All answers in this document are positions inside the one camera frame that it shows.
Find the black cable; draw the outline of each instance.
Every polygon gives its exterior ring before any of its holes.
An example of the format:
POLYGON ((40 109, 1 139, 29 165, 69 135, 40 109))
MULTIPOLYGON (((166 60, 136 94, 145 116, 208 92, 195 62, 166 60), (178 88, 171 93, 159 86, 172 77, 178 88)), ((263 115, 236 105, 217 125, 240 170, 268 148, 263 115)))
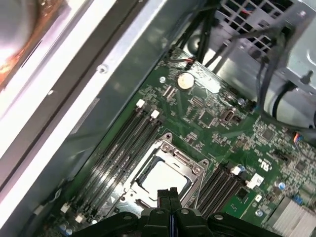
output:
POLYGON ((272 80, 272 76, 275 70, 277 69, 277 65, 282 55, 284 54, 285 44, 286 44, 285 36, 283 34, 280 34, 276 40, 276 46, 272 48, 274 53, 273 53, 272 58, 269 61, 269 65, 265 73, 264 79, 262 81, 262 86, 261 86, 260 93, 258 96, 259 113, 266 122, 272 123, 276 126, 287 127, 288 129, 291 129, 294 131, 300 131, 302 133, 311 132, 314 130, 313 128, 298 127, 298 126, 294 126, 294 125, 290 125, 290 124, 278 121, 277 119, 272 117, 270 114, 268 114, 266 111, 264 111, 264 103, 265 103, 266 95, 267 95, 267 92, 272 80))
MULTIPOLYGON (((278 32, 278 28, 268 28, 268 29, 263 29, 263 30, 256 30, 253 32, 245 33, 245 34, 232 36, 231 38, 228 39, 228 41, 233 42, 233 41, 239 40, 239 39, 249 39, 249 38, 253 38, 253 37, 259 37, 261 35, 274 34, 276 32, 278 32)), ((221 56, 221 54, 225 51, 225 49, 227 47, 228 47, 228 45, 223 43, 218 48, 218 50, 215 52, 214 56, 205 64, 205 67, 209 67, 212 63, 214 63, 215 60, 219 56, 221 56)))
POLYGON ((279 95, 277 95, 276 100, 273 104, 273 108, 272 108, 272 117, 274 117, 275 119, 277 118, 277 109, 278 109, 278 105, 280 104, 281 99, 285 96, 286 93, 293 91, 294 89, 296 89, 297 86, 291 82, 291 81, 287 81, 281 89, 281 92, 279 95))

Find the reflective metal surface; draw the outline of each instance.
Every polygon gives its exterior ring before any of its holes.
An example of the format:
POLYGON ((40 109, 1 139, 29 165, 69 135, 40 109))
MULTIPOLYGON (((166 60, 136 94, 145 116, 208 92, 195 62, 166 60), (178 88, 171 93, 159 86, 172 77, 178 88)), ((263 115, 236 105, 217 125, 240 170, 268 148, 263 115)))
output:
POLYGON ((93 32, 114 0, 78 1, 65 8, 5 91, 0 93, 0 157, 93 32))
MULTIPOLYGON (((148 149, 143 159, 139 162, 133 173, 130 175, 130 178, 126 181, 124 187, 127 190, 131 188, 129 192, 134 193, 132 198, 140 199, 143 203, 150 207, 155 207, 157 204, 157 190, 177 187, 178 193, 181 195, 181 204, 185 206, 192 195, 200 189, 205 175, 205 170, 207 170, 207 168, 207 160, 202 160, 200 163, 196 163, 189 156, 178 150, 170 142, 162 139, 156 141, 148 149), (157 159, 161 160, 167 165, 161 169, 166 169, 167 167, 172 168, 176 173, 180 174, 181 177, 185 177, 185 180, 187 180, 188 183, 183 184, 181 180, 176 181, 177 175, 172 175, 174 180, 170 180, 167 184, 162 181, 162 177, 157 180, 159 175, 155 176, 155 179, 151 179, 150 172, 152 172, 160 162, 158 161, 153 167, 153 164, 155 163, 154 161, 157 159), (136 180, 142 179, 142 174, 145 170, 147 172, 149 171, 149 173, 146 173, 147 176, 143 180, 143 184, 140 187, 136 180), (151 192, 150 186, 152 186, 155 192, 151 192)), ((160 175, 168 175, 167 170, 165 170, 160 175)))
POLYGON ((37 18, 36 10, 36 0, 0 0, 0 65, 29 40, 37 18))
POLYGON ((60 180, 76 174, 171 43, 170 38, 174 37, 175 28, 178 31, 183 27, 184 22, 179 21, 183 12, 188 12, 195 4, 195 1, 183 3, 181 0, 155 0, 147 3, 103 61, 108 69, 106 73, 97 72, 93 75, 62 120, 58 124, 53 124, 57 125, 54 129, 52 125, 47 140, 39 142, 29 152, 26 159, 31 160, 30 164, 0 203, 2 225, 25 195, 3 227, 5 231, 10 230, 10 223, 15 223, 15 220, 25 221, 33 208, 60 180), (64 142, 99 92, 100 100, 95 108, 77 132, 64 142))

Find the small component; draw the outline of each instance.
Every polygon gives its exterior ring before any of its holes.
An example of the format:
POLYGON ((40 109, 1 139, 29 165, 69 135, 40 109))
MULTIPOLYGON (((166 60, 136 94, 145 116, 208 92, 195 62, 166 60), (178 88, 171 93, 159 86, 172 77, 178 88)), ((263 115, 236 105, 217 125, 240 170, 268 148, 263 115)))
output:
POLYGON ((275 186, 278 187, 281 191, 285 189, 285 183, 280 181, 275 181, 275 186))
POLYGON ((273 138, 273 136, 274 136, 274 132, 271 130, 271 129, 266 129, 263 133, 262 133, 262 137, 264 138, 264 139, 266 139, 267 141, 270 141, 272 138, 273 138))
POLYGON ((278 149, 273 151, 273 155, 281 161, 284 161, 285 163, 289 163, 291 161, 290 157, 288 157, 286 154, 284 154, 284 152, 278 149))
POLYGON ((73 234, 73 231, 71 229, 66 229, 65 233, 66 235, 71 236, 73 234))
POLYGON ((194 86, 195 78, 190 73, 181 73, 177 78, 177 84, 181 90, 189 90, 194 86))
POLYGON ((268 201, 273 201, 273 200, 274 200, 274 197, 273 197, 271 194, 267 194, 267 195, 266 195, 266 200, 268 200, 268 201))
POLYGON ((75 218, 75 221, 78 223, 81 223, 85 219, 84 215, 78 214, 78 216, 75 218))
POLYGON ((142 100, 142 99, 140 99, 140 100, 136 103, 136 107, 140 109, 141 107, 144 106, 144 104, 145 104, 145 101, 142 100))
POLYGON ((280 194, 282 194, 282 190, 280 190, 278 187, 273 187, 272 192, 275 196, 279 196, 280 194))
POLYGON ((262 216, 263 216, 263 211, 260 210, 260 209, 258 209, 258 210, 256 210, 255 214, 256 214, 256 216, 258 216, 258 217, 262 217, 262 216))
POLYGON ((255 197, 256 202, 260 202, 262 199, 262 196, 260 194, 257 194, 257 196, 255 197))
POLYGON ((231 173, 233 173, 234 175, 239 175, 240 172, 241 172, 241 169, 238 166, 235 166, 234 168, 231 169, 231 173))
POLYGON ((240 123, 240 122, 241 122, 241 117, 235 115, 235 116, 233 117, 233 121, 236 122, 236 123, 240 123))
POLYGON ((61 225, 59 226, 59 229, 60 229, 61 231, 66 231, 67 226, 66 226, 65 224, 61 224, 61 225))
POLYGON ((153 119, 156 119, 157 117, 158 117, 158 115, 160 114, 160 112, 159 111, 157 111, 157 110, 154 110, 153 112, 152 112, 152 114, 150 115, 150 117, 152 117, 153 119))
POLYGON ((307 166, 306 163, 300 160, 300 161, 296 164, 295 169, 297 169, 297 170, 300 171, 300 172, 303 172, 303 171, 305 170, 306 166, 307 166))
POLYGON ((237 100, 237 103, 238 103, 240 106, 243 106, 243 105, 245 104, 245 99, 239 98, 239 99, 237 100))
POLYGON ((299 195, 295 195, 293 197, 293 201, 295 201, 297 204, 302 205, 303 204, 303 199, 299 195))
POLYGON ((168 86, 168 88, 167 88, 167 89, 166 89, 166 91, 162 94, 162 96, 165 96, 171 88, 172 88, 172 86, 171 86, 171 85, 170 85, 170 86, 168 86))
POLYGON ((38 216, 38 215, 44 210, 44 207, 45 207, 45 206, 43 206, 43 205, 39 205, 39 206, 33 211, 33 213, 38 216))
POLYGON ((242 164, 239 164, 237 166, 240 168, 241 172, 245 172, 246 171, 246 168, 242 164))
POLYGON ((314 194, 316 191, 316 184, 309 182, 304 183, 302 189, 305 190, 309 194, 314 194))
POLYGON ((203 103, 203 100, 201 100, 200 98, 198 97, 193 97, 190 101, 193 105, 199 107, 199 108, 203 108, 204 107, 204 103, 203 103))
POLYGON ((160 83, 165 83, 166 82, 166 78, 165 77, 160 77, 159 78, 159 82, 160 83))
POLYGON ((261 177, 259 174, 255 173, 250 181, 247 183, 247 187, 253 189, 256 186, 260 186, 264 181, 264 177, 261 177))
POLYGON ((69 210, 69 208, 70 208, 70 205, 68 205, 68 203, 65 203, 65 204, 61 207, 60 211, 63 212, 63 213, 66 213, 66 212, 69 210))
POLYGON ((241 200, 244 200, 244 198, 247 196, 248 191, 244 188, 239 189, 238 193, 236 194, 236 196, 238 198, 240 198, 241 200))
POLYGON ((230 122, 232 120, 232 118, 234 117, 235 114, 235 110, 236 109, 229 109, 227 111, 225 111, 221 117, 222 121, 224 122, 230 122))
POLYGON ((257 108, 257 102, 250 101, 247 107, 250 112, 253 112, 257 108))
POLYGON ((200 117, 200 121, 210 127, 210 124, 213 121, 213 116, 209 112, 205 111, 200 117))

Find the white connector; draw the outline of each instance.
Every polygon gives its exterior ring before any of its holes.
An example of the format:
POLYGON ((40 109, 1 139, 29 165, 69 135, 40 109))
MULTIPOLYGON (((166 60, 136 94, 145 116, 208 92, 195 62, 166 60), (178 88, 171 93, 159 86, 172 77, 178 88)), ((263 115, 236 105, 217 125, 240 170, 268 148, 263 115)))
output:
POLYGON ((66 212, 69 210, 69 208, 70 208, 70 205, 68 205, 68 203, 65 203, 65 204, 61 207, 60 211, 63 212, 63 213, 66 213, 66 212))
POLYGON ((145 101, 142 100, 142 99, 140 99, 140 100, 136 103, 136 107, 140 109, 141 107, 144 106, 144 104, 145 104, 145 101))

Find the chip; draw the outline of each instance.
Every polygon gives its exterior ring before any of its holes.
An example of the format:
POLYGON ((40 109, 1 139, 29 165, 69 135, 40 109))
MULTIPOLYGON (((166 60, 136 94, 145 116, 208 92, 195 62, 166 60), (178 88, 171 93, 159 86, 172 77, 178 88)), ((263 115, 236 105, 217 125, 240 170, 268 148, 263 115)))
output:
POLYGON ((262 137, 266 139, 267 141, 270 141, 272 137, 274 136, 274 132, 271 129, 267 129, 262 133, 262 137))
POLYGON ((239 189, 236 196, 240 198, 241 200, 243 200, 247 196, 247 194, 248 194, 248 191, 246 189, 239 189))
POLYGON ((306 168, 306 164, 303 161, 300 161, 297 163, 297 165, 295 166, 295 169, 297 169, 300 172, 303 172, 304 169, 306 168))

